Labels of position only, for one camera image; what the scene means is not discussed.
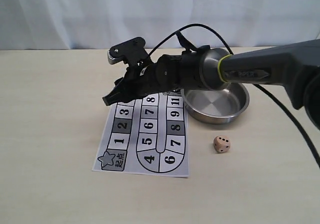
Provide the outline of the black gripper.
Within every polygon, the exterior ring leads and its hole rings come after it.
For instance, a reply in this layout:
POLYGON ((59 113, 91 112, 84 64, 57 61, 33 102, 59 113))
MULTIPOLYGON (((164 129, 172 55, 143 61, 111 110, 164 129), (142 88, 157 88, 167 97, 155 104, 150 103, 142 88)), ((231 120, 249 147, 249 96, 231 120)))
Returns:
POLYGON ((156 63, 148 65, 138 76, 126 76, 114 82, 114 90, 102 97, 106 106, 115 103, 129 103, 150 94, 169 92, 180 88, 180 58, 177 55, 163 55, 156 63))

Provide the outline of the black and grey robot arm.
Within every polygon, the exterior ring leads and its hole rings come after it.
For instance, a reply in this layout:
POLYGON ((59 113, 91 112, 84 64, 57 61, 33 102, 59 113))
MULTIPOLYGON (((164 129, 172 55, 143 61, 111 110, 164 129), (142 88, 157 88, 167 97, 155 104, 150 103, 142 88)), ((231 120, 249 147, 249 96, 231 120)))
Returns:
POLYGON ((150 94, 175 89, 222 90, 231 83, 282 86, 294 109, 304 108, 320 125, 320 42, 309 40, 272 48, 231 54, 202 46, 180 55, 162 55, 153 62, 142 38, 132 39, 108 52, 110 64, 127 64, 123 77, 103 101, 128 103, 150 94))

